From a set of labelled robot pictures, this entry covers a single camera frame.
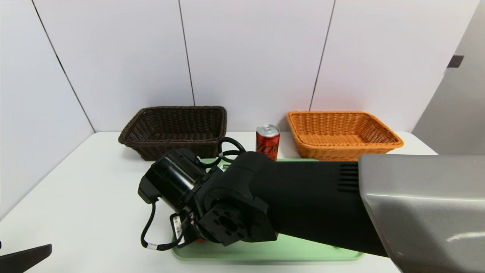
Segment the white wall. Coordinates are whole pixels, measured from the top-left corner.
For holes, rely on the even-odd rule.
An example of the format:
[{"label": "white wall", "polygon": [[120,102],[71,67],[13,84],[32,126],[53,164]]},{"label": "white wall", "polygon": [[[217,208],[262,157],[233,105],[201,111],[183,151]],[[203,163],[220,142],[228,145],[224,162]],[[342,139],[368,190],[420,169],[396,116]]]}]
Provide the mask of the white wall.
[{"label": "white wall", "polygon": [[193,105],[178,0],[35,0],[96,131],[135,113]]},{"label": "white wall", "polygon": [[413,134],[439,154],[485,154],[485,1],[481,1],[449,68]]},{"label": "white wall", "polygon": [[194,101],[226,107],[236,131],[261,123],[287,130],[285,114],[310,103],[368,111],[411,131],[478,3],[34,1],[97,131],[122,130],[143,107]]},{"label": "white wall", "polygon": [[93,130],[32,2],[0,1],[0,18],[1,219]]},{"label": "white wall", "polygon": [[412,131],[478,0],[337,0],[311,110],[362,110]]},{"label": "white wall", "polygon": [[227,109],[227,129],[289,130],[307,111],[333,0],[181,0],[196,105]]}]

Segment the air vent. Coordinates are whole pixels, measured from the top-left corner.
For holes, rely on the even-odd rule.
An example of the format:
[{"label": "air vent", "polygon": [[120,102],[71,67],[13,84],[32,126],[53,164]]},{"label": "air vent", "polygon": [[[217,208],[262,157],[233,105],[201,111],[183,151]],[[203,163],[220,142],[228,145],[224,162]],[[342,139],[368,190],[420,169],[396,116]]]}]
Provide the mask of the air vent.
[{"label": "air vent", "polygon": [[359,166],[357,162],[340,165],[337,190],[359,192]]}]

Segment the soda can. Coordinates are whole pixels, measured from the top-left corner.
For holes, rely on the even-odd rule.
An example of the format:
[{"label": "soda can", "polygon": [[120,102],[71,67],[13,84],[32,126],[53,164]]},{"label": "soda can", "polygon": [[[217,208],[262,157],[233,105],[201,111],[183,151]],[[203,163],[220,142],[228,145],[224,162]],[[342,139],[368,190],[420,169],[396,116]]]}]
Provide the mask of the soda can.
[{"label": "soda can", "polygon": [[276,161],[278,157],[279,128],[263,124],[256,129],[256,152],[265,154]]}]

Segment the wicker basket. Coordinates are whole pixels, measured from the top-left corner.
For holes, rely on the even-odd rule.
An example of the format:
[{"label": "wicker basket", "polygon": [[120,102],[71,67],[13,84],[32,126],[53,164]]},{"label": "wicker basket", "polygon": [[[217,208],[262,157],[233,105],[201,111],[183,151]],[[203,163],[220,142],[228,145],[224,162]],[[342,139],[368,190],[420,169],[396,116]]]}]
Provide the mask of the wicker basket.
[{"label": "wicker basket", "polygon": [[385,154],[403,141],[365,112],[289,112],[288,123],[303,158],[357,161],[362,154]]},{"label": "wicker basket", "polygon": [[118,141],[144,160],[157,160],[178,148],[189,148],[201,158],[214,158],[226,135],[226,124],[226,110],[219,106],[149,107],[131,119]]}]

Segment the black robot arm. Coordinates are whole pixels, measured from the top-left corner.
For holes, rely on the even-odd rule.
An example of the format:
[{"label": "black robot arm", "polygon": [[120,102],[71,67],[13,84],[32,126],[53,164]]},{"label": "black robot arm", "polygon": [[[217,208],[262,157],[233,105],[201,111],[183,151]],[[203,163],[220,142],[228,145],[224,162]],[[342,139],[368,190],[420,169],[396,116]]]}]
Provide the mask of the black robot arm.
[{"label": "black robot arm", "polygon": [[171,220],[179,217],[185,237],[178,247],[199,238],[224,246],[270,241],[282,233],[387,256],[359,195],[356,162],[274,162],[255,152],[242,153],[225,172],[198,162],[187,149],[173,150],[138,190],[147,203],[161,197],[175,210]]}]

